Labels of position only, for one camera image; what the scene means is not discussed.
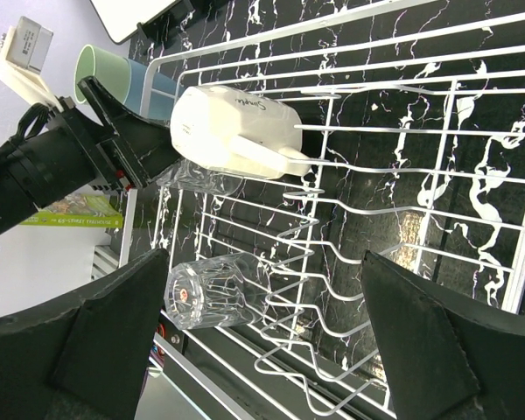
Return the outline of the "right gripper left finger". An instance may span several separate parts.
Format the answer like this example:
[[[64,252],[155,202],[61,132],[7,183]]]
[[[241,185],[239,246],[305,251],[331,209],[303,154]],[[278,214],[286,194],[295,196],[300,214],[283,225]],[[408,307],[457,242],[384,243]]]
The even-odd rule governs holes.
[[[0,318],[0,419],[131,419],[168,273],[153,249],[99,280]]]

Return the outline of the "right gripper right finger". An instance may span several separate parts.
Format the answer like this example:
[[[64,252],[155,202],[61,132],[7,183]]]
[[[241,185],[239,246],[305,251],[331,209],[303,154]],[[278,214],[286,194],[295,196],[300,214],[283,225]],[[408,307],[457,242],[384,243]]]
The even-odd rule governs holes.
[[[525,317],[368,251],[361,286],[400,419],[525,419]]]

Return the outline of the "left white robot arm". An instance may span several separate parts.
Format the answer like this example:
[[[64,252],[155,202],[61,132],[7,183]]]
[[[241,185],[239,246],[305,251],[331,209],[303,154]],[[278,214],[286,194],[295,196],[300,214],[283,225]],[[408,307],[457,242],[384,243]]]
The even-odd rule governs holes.
[[[143,189],[181,159],[161,122],[125,107],[94,76],[78,86],[97,122],[68,97],[61,109],[36,103],[0,146],[0,235],[85,185]]]

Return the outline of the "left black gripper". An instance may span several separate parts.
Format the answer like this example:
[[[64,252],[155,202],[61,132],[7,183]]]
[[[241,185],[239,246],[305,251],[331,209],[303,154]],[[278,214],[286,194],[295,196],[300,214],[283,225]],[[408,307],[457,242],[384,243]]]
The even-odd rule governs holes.
[[[106,132],[103,127],[77,108],[56,112],[35,103],[35,123],[43,124],[34,137],[36,192],[72,193],[85,184],[109,193],[124,192],[129,185],[145,188],[182,158],[172,147],[169,129],[160,120],[130,110],[94,76],[82,78],[77,87],[100,120],[127,144],[113,144],[113,160],[97,143]]]

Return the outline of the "green plastic cup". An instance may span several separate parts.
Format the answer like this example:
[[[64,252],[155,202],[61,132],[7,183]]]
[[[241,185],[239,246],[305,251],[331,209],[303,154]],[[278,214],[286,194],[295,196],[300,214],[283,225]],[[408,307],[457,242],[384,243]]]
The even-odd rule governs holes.
[[[130,90],[130,64],[121,56],[94,45],[85,45],[74,70],[74,95],[78,104],[87,100],[78,87],[78,82],[94,76],[119,102],[126,100]]]

